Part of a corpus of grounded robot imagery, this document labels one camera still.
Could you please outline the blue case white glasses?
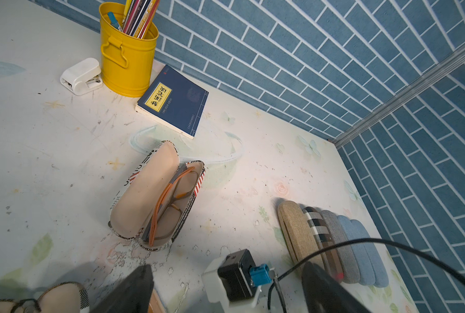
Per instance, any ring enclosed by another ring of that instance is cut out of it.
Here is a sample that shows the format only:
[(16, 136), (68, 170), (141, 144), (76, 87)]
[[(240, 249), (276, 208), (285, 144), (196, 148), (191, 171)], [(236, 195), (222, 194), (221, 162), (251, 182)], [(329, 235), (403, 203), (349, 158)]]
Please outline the blue case white glasses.
[[(364, 228), (363, 224), (358, 220), (352, 219), (351, 224), (356, 228), (358, 238), (370, 238), (369, 233)], [(366, 252), (372, 265), (375, 275), (375, 284), (377, 288), (386, 288), (389, 286), (389, 277), (386, 272), (384, 263), (379, 255), (379, 252), (373, 243), (364, 243)]]

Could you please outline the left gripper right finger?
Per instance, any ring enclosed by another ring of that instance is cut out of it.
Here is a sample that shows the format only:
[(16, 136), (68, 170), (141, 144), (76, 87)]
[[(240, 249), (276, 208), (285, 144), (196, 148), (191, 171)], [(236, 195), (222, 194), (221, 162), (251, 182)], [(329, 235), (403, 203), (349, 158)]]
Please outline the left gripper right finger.
[(308, 312), (369, 312), (315, 263), (308, 262), (304, 265), (302, 286)]

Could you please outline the plaid case red glasses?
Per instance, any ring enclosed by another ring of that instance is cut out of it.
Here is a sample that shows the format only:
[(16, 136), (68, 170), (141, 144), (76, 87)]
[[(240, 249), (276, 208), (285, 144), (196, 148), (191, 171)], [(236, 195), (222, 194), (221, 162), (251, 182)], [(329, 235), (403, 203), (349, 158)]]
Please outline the plaid case red glasses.
[[(335, 242), (322, 214), (314, 207), (305, 207), (302, 211), (318, 248), (325, 249), (329, 246), (333, 246)], [(329, 250), (322, 253), (321, 258), (326, 272), (338, 283), (341, 283), (344, 278), (344, 273), (337, 250)]]

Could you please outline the blue case yellow glasses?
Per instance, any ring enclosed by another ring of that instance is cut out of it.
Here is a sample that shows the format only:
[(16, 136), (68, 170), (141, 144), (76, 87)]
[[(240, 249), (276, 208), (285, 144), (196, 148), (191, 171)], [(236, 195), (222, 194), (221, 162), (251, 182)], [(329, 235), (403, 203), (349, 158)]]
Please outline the blue case yellow glasses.
[[(347, 236), (345, 241), (352, 241), (359, 239), (360, 237), (358, 228), (351, 222), (351, 220), (343, 215), (338, 216), (338, 220)], [(371, 286), (375, 284), (375, 274), (373, 271), (372, 263), (369, 259), (364, 244), (349, 245), (347, 248), (351, 248), (353, 256), (355, 257), (356, 264), (359, 270), (359, 283), (364, 286)]]

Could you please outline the beige case purple glasses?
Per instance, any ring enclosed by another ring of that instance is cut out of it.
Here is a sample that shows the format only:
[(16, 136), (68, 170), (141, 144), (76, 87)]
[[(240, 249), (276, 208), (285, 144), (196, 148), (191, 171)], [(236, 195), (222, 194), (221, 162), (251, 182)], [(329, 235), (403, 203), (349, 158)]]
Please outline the beige case purple glasses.
[(300, 206), (282, 201), (277, 208), (279, 224), (294, 264), (320, 250)]

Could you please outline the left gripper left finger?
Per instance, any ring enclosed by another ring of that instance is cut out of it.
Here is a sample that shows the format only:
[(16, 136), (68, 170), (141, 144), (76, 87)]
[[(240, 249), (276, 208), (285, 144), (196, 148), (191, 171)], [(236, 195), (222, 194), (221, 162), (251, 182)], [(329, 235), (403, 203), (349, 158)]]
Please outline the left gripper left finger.
[(138, 266), (91, 312), (148, 312), (153, 290), (151, 266)]

